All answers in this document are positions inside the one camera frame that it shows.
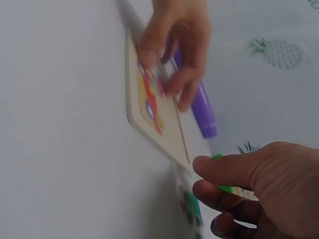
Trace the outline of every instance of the fingernail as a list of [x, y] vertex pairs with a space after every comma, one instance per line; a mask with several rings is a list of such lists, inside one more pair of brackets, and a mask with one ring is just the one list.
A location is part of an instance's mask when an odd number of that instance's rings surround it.
[[140, 59], [142, 61], [142, 64], [149, 66], [153, 66], [156, 64], [158, 60], [158, 56], [156, 52], [150, 51], [150, 50], [142, 50], [140, 52]]
[[212, 233], [214, 233], [215, 236], [217, 236], [217, 237], [220, 238], [220, 237], [224, 236], [224, 235], [226, 234], [226, 232], [218, 232], [218, 231], [216, 230], [217, 218], [218, 218], [218, 217], [219, 217], [219, 216], [217, 216], [216, 218], [214, 218], [214, 220], [211, 222], [210, 229], [211, 229]]
[[193, 161], [193, 167], [198, 168], [209, 160], [210, 160], [209, 157], [204, 157], [204, 156], [196, 157]]

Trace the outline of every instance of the green pineapple leaves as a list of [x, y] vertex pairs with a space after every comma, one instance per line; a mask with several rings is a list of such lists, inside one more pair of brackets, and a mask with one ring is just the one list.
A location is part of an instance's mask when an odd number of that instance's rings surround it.
[[247, 49], [250, 50], [250, 57], [258, 54], [264, 53], [267, 48], [267, 41], [264, 38], [255, 38], [248, 42]]

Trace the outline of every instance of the finger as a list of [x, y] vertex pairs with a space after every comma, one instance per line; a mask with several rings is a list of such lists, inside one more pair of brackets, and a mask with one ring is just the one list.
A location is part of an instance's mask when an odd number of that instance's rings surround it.
[[202, 203], [217, 211], [229, 212], [238, 221], [255, 225], [259, 221], [262, 207], [258, 201], [225, 192], [205, 180], [194, 184], [193, 193]]
[[183, 54], [185, 64], [195, 67], [201, 74], [205, 72], [208, 48], [211, 38], [210, 21], [201, 21], [195, 23], [196, 32], [192, 35], [192, 39], [183, 39], [180, 42], [180, 47]]
[[217, 216], [212, 221], [210, 228], [214, 235], [223, 239], [251, 239], [257, 232], [256, 229], [234, 222], [234, 217], [230, 213]]
[[197, 70], [193, 67], [182, 66], [175, 72], [165, 85], [167, 96], [177, 95], [184, 85], [196, 79]]
[[175, 54], [177, 49], [178, 49], [178, 40], [176, 37], [171, 36], [166, 46], [165, 53], [163, 57], [161, 58], [162, 64], [166, 64], [170, 60], [170, 58]]
[[184, 85], [182, 94], [178, 102], [178, 108], [185, 112], [193, 103], [200, 81], [190, 81]]
[[257, 169], [266, 159], [259, 151], [213, 160], [202, 156], [194, 160], [193, 168], [199, 176], [215, 185], [254, 189], [252, 177], [258, 177]]
[[156, 10], [138, 46], [139, 59], [145, 67], [151, 67], [160, 59], [175, 17], [170, 11]]

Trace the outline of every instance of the white wall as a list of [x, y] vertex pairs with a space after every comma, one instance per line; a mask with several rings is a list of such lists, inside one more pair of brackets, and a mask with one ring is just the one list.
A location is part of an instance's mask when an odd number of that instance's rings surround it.
[[171, 163], [126, 118], [124, 55], [112, 0], [0, 2], [1, 239], [186, 238]]

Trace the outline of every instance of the purple marker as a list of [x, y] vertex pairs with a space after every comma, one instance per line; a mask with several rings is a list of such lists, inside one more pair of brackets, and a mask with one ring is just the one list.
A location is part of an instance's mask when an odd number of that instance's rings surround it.
[[[174, 55], [174, 60], [179, 68], [182, 65], [180, 49], [178, 49]], [[198, 91], [195, 95], [195, 99], [191, 105], [191, 108], [203, 137], [205, 139], [216, 137], [218, 134], [215, 125], [216, 120], [203, 82], [199, 84]]]

